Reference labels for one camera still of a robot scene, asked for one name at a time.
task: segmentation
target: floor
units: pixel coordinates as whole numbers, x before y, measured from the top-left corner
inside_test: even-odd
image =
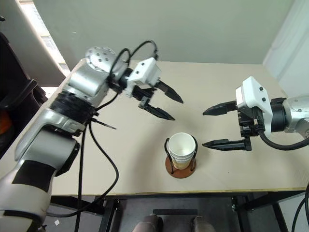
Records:
[[[93,197],[83,200],[92,201]],[[217,232],[239,232],[236,212],[231,208],[230,198],[178,198],[178,199],[130,199],[121,201],[121,222],[111,229],[111,232],[131,232],[135,225],[153,209],[197,209],[211,223]],[[50,206],[50,212],[66,213],[68,209]],[[189,232],[190,220],[195,215],[160,216],[164,221],[163,232]],[[252,232],[279,232],[279,227],[272,207],[265,207],[249,213]],[[82,213],[79,232],[97,232],[101,217]],[[48,232],[74,231],[75,217],[54,218],[46,217],[45,224]]]

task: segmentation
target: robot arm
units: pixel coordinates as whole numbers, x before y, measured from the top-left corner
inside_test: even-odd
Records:
[[[276,98],[269,101],[266,89],[252,76],[236,89],[236,101],[207,109],[203,115],[222,115],[237,110],[243,140],[213,140],[203,146],[221,151],[251,151],[250,136],[260,136],[269,146],[279,150],[294,150],[309,145],[309,95],[296,98]],[[272,132],[297,132],[305,140],[295,145],[277,145],[267,137]]]
[[[149,105],[157,88],[183,102],[160,81],[161,71],[155,59],[144,60],[132,70],[127,62],[116,58],[109,48],[90,48],[56,99],[22,137],[15,151],[17,165],[0,180],[0,232],[37,231],[42,225],[53,178],[68,171],[78,154],[79,144],[73,136],[79,136],[89,120],[98,115],[96,108],[110,88],[117,93],[124,90],[151,114],[174,120],[164,110]]]

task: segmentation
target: wooden coaster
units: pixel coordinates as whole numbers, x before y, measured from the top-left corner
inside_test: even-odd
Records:
[[[175,177],[175,178],[179,178],[179,179],[182,179],[182,178],[186,178],[188,176],[191,176],[192,173],[195,171],[196,167],[197,167],[197,162],[196,160],[194,159],[194,166],[193,166],[193,170],[191,171],[191,165],[192,165],[192,161],[190,162],[190,165],[186,168],[186,169],[183,169],[183,170],[179,170],[179,169],[176,169],[174,164],[173,164],[173,174],[171,174],[171,166],[170,166],[170,161],[169,161],[169,158],[166,157],[165,159],[165,168],[167,170],[167,172]]]

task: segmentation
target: wooden table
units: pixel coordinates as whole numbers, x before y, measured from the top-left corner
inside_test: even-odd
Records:
[[[203,116],[202,112],[215,104],[234,100],[235,89],[248,76],[254,76],[267,89],[270,99],[285,96],[262,65],[159,62],[159,67],[161,80],[181,95],[184,104],[158,90],[151,105],[166,110],[175,121],[159,119],[141,110],[135,99],[122,94],[99,116],[117,130],[93,126],[99,143],[120,173],[109,195],[305,189],[309,181],[309,147],[279,151],[265,145],[259,137],[252,138],[251,152],[222,152],[201,145],[214,139],[240,139],[237,112],[223,116]],[[113,95],[110,91],[104,101]],[[195,136],[199,144],[197,169],[186,179],[171,177],[164,165],[163,144],[177,132]],[[0,160],[0,177],[14,167],[14,150],[20,137]],[[279,132],[273,133],[271,140],[291,144],[302,137]],[[85,144],[83,195],[100,195],[114,181],[115,173],[89,133]],[[53,195],[77,195],[78,166],[79,158],[76,158],[69,172],[54,179]]]

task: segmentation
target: paper cup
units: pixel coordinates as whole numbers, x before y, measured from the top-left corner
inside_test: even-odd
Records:
[[[195,150],[196,143],[190,134],[181,132],[169,139],[169,153],[175,168],[179,170],[189,166]]]

